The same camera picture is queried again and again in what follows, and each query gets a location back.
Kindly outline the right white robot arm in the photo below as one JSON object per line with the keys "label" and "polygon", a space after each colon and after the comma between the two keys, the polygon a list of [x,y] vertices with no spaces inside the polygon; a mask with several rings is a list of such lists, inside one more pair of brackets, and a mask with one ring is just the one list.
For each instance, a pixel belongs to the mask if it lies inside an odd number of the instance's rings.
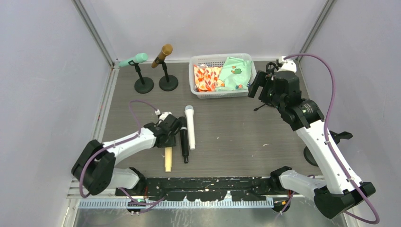
{"label": "right white robot arm", "polygon": [[284,166],[271,172],[270,184],[275,191],[291,190],[313,200],[325,217],[333,218],[360,204],[363,197],[370,197],[376,189],[371,182],[362,181],[346,162],[330,131],[324,127],[323,113],[313,100],[302,98],[299,83],[299,77],[292,71],[273,75],[258,71],[248,96],[253,98],[258,88],[262,88],[258,99],[273,105],[301,138],[324,180]]}

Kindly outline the black round-base mic stand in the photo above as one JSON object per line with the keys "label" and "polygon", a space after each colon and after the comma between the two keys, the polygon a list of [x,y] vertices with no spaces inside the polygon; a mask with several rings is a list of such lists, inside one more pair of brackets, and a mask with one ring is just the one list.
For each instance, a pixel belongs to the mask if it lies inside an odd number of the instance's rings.
{"label": "black round-base mic stand", "polygon": [[178,79],[174,75],[170,75],[167,72],[167,65],[165,62],[161,62],[162,69],[164,71],[164,76],[159,80],[159,87],[163,91],[173,91],[178,87]]}

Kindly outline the green microphone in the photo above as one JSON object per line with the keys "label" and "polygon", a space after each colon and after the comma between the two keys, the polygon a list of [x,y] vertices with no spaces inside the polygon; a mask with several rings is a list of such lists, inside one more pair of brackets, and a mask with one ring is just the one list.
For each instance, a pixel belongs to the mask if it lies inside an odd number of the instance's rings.
{"label": "green microphone", "polygon": [[123,60],[119,63],[119,67],[134,66],[135,64],[144,63],[148,60],[148,55],[146,53],[138,53],[134,57]]}

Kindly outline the gold brown microphone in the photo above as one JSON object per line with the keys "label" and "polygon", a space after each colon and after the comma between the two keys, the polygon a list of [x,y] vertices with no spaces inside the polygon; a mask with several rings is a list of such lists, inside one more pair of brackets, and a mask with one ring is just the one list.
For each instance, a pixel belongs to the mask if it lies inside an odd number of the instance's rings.
{"label": "gold brown microphone", "polygon": [[162,64],[166,59],[166,57],[169,56],[172,52],[173,52],[173,46],[171,44],[165,44],[162,47],[161,52],[152,62],[151,67],[156,68],[159,64]]}

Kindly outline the black tripod shock-mount stand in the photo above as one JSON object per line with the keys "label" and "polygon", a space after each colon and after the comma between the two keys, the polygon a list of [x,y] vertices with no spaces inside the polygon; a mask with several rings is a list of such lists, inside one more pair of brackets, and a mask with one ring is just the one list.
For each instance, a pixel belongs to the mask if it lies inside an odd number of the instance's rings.
{"label": "black tripod shock-mount stand", "polygon": [[[282,64],[279,63],[278,60],[276,60],[275,63],[274,63],[274,62],[269,62],[269,63],[266,64],[265,71],[266,71],[266,73],[268,73],[268,74],[273,74],[273,73],[276,72],[281,66],[282,66]],[[261,106],[254,108],[254,111],[256,112],[256,111],[258,111],[259,109],[261,109],[261,108],[264,107],[264,106],[273,107],[273,104],[271,104],[271,103],[269,103],[269,104],[264,103],[264,104],[262,104]]]}

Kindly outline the cream yellow microphone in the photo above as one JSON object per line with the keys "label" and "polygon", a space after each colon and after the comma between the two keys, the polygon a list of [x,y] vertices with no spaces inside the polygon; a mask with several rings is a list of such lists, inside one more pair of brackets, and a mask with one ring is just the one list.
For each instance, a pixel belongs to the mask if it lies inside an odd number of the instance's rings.
{"label": "cream yellow microphone", "polygon": [[165,171],[167,173],[172,171],[172,155],[173,149],[172,147],[165,148]]}

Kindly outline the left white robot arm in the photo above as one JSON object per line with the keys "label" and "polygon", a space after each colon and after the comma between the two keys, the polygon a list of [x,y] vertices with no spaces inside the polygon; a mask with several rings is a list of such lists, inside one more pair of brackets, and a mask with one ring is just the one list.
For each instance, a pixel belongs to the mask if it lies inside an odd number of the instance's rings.
{"label": "left white robot arm", "polygon": [[182,125],[170,112],[164,112],[156,123],[147,123],[128,136],[103,143],[91,140],[73,165],[71,174],[89,195],[114,188],[142,192],[145,188],[143,174],[133,167],[121,169],[116,165],[143,150],[174,146],[175,136]]}

